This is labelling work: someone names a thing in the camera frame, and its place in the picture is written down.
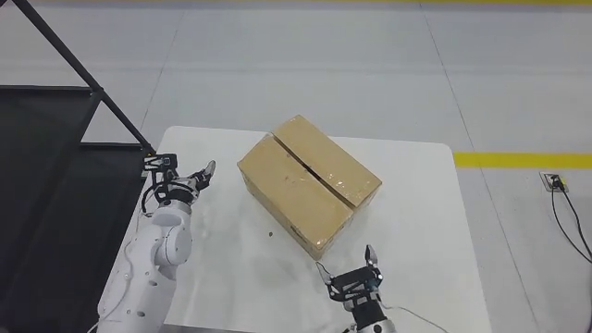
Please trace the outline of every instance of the cardboard box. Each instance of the cardboard box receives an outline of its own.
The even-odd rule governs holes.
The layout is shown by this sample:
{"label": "cardboard box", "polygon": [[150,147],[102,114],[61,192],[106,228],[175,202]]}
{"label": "cardboard box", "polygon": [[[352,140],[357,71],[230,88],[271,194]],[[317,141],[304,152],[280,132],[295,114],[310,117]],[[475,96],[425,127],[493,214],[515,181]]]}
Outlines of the cardboard box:
{"label": "cardboard box", "polygon": [[249,192],[315,260],[382,184],[302,116],[264,137],[238,166]]}

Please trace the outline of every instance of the black cable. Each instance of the black cable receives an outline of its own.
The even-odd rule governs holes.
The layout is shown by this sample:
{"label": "black cable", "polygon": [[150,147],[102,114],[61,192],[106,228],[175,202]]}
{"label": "black cable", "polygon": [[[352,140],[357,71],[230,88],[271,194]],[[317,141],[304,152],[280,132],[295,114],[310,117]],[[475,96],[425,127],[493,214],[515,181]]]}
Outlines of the black cable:
{"label": "black cable", "polygon": [[148,187],[148,189],[144,192],[144,194],[142,195],[142,212],[147,216],[150,217],[151,214],[148,213],[148,211],[146,211],[146,200],[148,199],[148,194],[151,191],[156,191],[156,189],[158,189],[158,187],[162,186],[162,185],[173,185],[176,187],[181,187],[187,191],[190,191],[191,193],[195,193],[195,190],[190,187],[189,185],[185,185],[185,184],[181,184],[181,183],[177,183],[175,181],[171,181],[168,183],[165,183],[164,181],[159,181],[156,184],[151,185],[150,187]]}
{"label": "black cable", "polygon": [[[557,210],[555,209],[555,191],[551,190],[551,205],[553,206],[553,215],[555,215],[555,220],[557,220],[557,225],[559,225],[559,229],[561,229],[561,232],[563,233],[563,235],[565,236],[565,238],[567,239],[567,241],[570,242],[570,244],[572,245],[572,247],[582,255],[582,257],[584,257],[584,259],[586,259],[586,261],[588,261],[590,264],[592,264],[592,257],[591,258],[587,258],[582,251],[580,251],[580,249],[574,244],[574,242],[572,241],[572,239],[567,235],[567,233],[565,232],[565,230],[563,229],[563,226],[561,225],[561,221],[559,221],[559,217],[557,216]],[[572,207],[573,212],[576,214],[575,218],[576,221],[578,223],[578,227],[580,224],[580,220],[579,217],[577,215],[577,213],[575,212],[574,208]],[[584,235],[582,235],[582,233],[580,232],[580,236],[582,237],[582,241],[584,241],[584,244],[587,245],[586,241],[584,240]]]}
{"label": "black cable", "polygon": [[575,223],[577,224],[577,232],[580,234],[580,238],[582,239],[582,242],[584,243],[584,247],[586,247],[586,251],[588,252],[588,256],[592,260],[592,251],[590,251],[590,247],[588,246],[586,238],[584,238],[584,232],[582,231],[582,225],[580,224],[580,216],[578,216],[577,212],[575,211],[574,205],[572,204],[572,201],[570,200],[570,197],[567,195],[567,192],[565,191],[564,188],[561,188],[561,192],[565,196],[567,203],[570,205],[570,208],[572,209],[573,215],[575,216]]}

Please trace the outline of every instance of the table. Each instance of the table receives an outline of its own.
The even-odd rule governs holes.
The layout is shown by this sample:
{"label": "table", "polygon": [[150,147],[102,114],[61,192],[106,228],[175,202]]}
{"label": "table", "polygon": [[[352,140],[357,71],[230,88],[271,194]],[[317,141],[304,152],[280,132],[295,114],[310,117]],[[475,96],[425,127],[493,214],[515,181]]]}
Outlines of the table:
{"label": "table", "polygon": [[[314,260],[244,186],[237,162],[264,136],[228,129],[166,131],[158,152],[178,155],[180,175],[211,159],[217,162],[210,188],[193,206],[193,250],[179,268],[168,325],[340,333],[352,322],[328,298]],[[386,305],[411,309],[450,333],[491,332],[450,148],[332,139],[381,178],[383,186],[341,231],[322,263],[335,275],[361,267],[370,243],[385,278],[381,292]],[[122,244],[135,232],[136,215]],[[438,332],[402,310],[385,313],[400,333]]]}

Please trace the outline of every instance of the electrical socket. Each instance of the electrical socket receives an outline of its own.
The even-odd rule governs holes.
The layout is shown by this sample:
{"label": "electrical socket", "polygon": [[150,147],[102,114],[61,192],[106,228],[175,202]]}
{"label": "electrical socket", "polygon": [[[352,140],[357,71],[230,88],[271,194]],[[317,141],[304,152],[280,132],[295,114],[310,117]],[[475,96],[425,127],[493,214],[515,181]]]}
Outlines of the electrical socket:
{"label": "electrical socket", "polygon": [[543,180],[543,185],[545,186],[545,189],[551,193],[552,191],[555,192],[561,192],[561,189],[559,188],[553,188],[553,177],[554,176],[558,176],[559,180],[561,180],[561,182],[563,183],[563,188],[565,188],[565,192],[569,192],[569,188],[567,188],[567,182],[565,181],[565,178],[559,174],[555,174],[552,172],[540,172],[539,173],[541,180]]}

